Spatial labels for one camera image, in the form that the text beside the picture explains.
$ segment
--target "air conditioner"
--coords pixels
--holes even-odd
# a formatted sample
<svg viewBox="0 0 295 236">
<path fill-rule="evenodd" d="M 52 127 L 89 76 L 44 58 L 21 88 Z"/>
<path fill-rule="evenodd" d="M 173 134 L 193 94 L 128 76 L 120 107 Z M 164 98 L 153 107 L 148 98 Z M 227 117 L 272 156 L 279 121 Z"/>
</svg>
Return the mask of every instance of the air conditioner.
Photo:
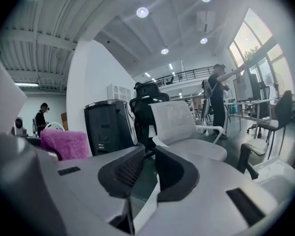
<svg viewBox="0 0 295 236">
<path fill-rule="evenodd" d="M 14 133 L 16 136 L 23 135 L 23 120 L 21 117 L 17 117 L 14 122 Z"/>
<path fill-rule="evenodd" d="M 197 12 L 197 31 L 209 33 L 214 30 L 216 13 L 213 11 Z"/>
</svg>

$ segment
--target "man in black shirt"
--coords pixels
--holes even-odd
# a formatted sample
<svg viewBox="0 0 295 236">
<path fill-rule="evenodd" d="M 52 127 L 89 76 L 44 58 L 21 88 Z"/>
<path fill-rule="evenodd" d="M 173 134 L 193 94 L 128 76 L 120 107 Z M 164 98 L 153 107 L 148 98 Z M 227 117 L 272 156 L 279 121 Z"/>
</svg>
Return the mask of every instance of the man in black shirt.
<svg viewBox="0 0 295 236">
<path fill-rule="evenodd" d="M 211 106 L 213 108 L 213 126 L 224 127 L 225 122 L 225 110 L 224 110 L 224 90 L 228 91 L 230 88 L 223 85 L 223 81 L 227 80 L 229 77 L 240 73 L 241 70 L 236 69 L 230 73 L 225 73 L 225 65 L 216 64 L 213 68 L 213 73 L 208 78 L 208 82 L 213 89 L 212 96 L 210 98 Z M 227 135 L 222 134 L 221 139 L 226 139 Z"/>
<path fill-rule="evenodd" d="M 46 121 L 44 118 L 44 113 L 48 112 L 49 107 L 47 103 L 43 103 L 40 106 L 40 110 L 35 116 L 36 126 L 37 126 L 37 134 L 40 136 L 40 132 L 46 127 Z"/>
</svg>

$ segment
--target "pink towel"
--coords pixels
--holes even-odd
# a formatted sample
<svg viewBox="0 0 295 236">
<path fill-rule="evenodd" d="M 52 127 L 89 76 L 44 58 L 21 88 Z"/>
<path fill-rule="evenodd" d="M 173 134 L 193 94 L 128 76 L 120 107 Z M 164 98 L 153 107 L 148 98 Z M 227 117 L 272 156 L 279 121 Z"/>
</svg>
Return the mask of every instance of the pink towel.
<svg viewBox="0 0 295 236">
<path fill-rule="evenodd" d="M 62 160 L 89 157 L 88 137 L 84 132 L 44 129 L 40 139 L 42 148 L 56 150 Z"/>
</svg>

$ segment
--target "white desk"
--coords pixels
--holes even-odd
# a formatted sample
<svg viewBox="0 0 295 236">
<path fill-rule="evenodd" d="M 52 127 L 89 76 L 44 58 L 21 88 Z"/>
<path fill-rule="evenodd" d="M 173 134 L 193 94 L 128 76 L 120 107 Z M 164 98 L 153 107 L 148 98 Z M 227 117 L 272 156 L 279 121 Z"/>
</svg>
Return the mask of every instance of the white desk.
<svg viewBox="0 0 295 236">
<path fill-rule="evenodd" d="M 260 119 L 260 104 L 268 102 L 269 104 L 269 116 L 271 119 L 271 102 L 272 99 L 267 99 L 267 100 L 254 100 L 254 101 L 245 101 L 245 102 L 234 102 L 234 103 L 224 103 L 224 106 L 226 107 L 226 118 L 225 118 L 225 123 L 224 123 L 224 129 L 225 132 L 227 132 L 227 127 L 228 127 L 228 118 L 229 116 L 236 116 L 239 117 L 239 129 L 241 130 L 241 119 L 248 119 L 256 122 L 256 129 L 255 129 L 255 135 L 254 139 L 257 137 L 257 130 L 258 130 L 258 125 L 262 119 Z M 239 115 L 230 115 L 229 107 L 231 105 L 238 105 L 239 106 Z M 248 117 L 243 115 L 243 109 L 242 105 L 257 105 L 257 118 L 253 117 Z"/>
</svg>

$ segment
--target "ceiling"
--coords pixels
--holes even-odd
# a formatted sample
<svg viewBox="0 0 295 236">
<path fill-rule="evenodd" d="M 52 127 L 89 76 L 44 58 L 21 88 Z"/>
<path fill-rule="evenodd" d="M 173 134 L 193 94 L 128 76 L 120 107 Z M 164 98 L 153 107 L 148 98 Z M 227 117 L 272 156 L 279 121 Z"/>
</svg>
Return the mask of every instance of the ceiling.
<svg viewBox="0 0 295 236">
<path fill-rule="evenodd" d="M 93 39 L 102 43 L 131 76 L 222 45 L 239 0 L 123 0 L 124 7 Z M 104 0 L 20 0 L 0 31 L 0 58 L 14 81 L 38 82 L 40 90 L 66 91 L 79 38 L 96 20 Z M 149 9 L 146 18 L 138 7 Z M 203 18 L 207 17 L 204 32 Z M 208 43 L 200 44 L 200 39 Z M 167 47 L 167 55 L 160 51 Z"/>
</svg>

